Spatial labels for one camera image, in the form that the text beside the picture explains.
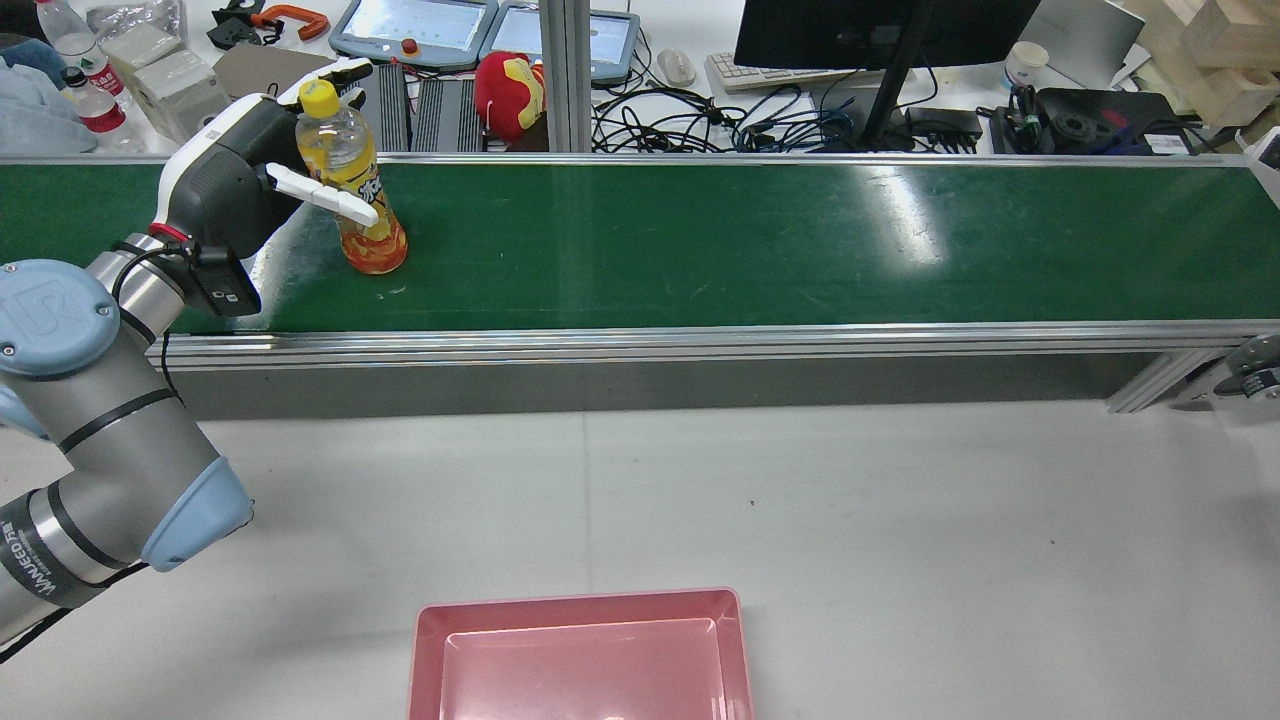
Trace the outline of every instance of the pink tray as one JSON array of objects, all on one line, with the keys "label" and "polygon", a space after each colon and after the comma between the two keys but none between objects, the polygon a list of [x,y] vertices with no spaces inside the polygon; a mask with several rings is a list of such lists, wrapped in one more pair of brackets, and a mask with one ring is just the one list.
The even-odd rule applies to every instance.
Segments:
[{"label": "pink tray", "polygon": [[728,588],[431,605],[410,720],[753,720]]}]

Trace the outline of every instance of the red plush toy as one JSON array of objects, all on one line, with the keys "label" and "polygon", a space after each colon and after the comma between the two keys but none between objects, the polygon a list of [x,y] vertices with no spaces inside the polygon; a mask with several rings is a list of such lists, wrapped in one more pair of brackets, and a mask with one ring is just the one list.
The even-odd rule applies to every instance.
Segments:
[{"label": "red plush toy", "polygon": [[541,61],[522,53],[490,53],[476,68],[476,113],[490,132],[516,142],[547,110]]}]

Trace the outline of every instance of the tablet screen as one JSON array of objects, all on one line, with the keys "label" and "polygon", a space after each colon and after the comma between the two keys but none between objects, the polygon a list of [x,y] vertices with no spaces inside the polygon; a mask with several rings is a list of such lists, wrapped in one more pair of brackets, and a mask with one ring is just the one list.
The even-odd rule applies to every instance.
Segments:
[{"label": "tablet screen", "polygon": [[480,29],[485,6],[457,0],[364,0],[343,33],[466,50]]},{"label": "tablet screen", "polygon": [[[591,15],[591,60],[622,64],[622,51],[627,45],[630,23],[625,18]],[[538,10],[512,8],[503,17],[502,27],[493,38],[493,50],[543,54],[543,28]]]}]

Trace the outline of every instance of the white cup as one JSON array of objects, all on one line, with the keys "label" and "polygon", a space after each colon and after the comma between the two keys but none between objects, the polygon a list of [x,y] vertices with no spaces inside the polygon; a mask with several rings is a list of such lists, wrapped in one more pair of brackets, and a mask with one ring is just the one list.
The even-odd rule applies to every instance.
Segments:
[{"label": "white cup", "polygon": [[1016,86],[1036,85],[1039,69],[1048,64],[1048,50],[1020,40],[1005,59],[1005,82]]}]

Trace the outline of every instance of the water bottle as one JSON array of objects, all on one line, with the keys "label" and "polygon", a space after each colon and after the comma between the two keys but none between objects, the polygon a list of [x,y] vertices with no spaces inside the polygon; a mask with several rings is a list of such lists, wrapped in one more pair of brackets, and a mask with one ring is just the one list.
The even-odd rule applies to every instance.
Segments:
[{"label": "water bottle", "polygon": [[338,215],[342,254],[361,273],[380,275],[398,268],[408,255],[408,241],[378,173],[374,136],[365,118],[338,100],[333,83],[311,81],[298,94],[303,115],[294,131],[298,152],[311,177],[360,196],[378,210],[378,223],[364,227]]},{"label": "water bottle", "polygon": [[63,69],[63,82],[76,102],[76,114],[97,138],[99,151],[142,152],[142,140],[124,122],[124,110],[110,92],[90,85],[79,68]]},{"label": "water bottle", "polygon": [[111,68],[84,18],[76,14],[67,0],[36,0],[36,14],[45,37],[63,56],[67,67],[79,69],[88,82],[114,96],[124,92],[120,76]]}]

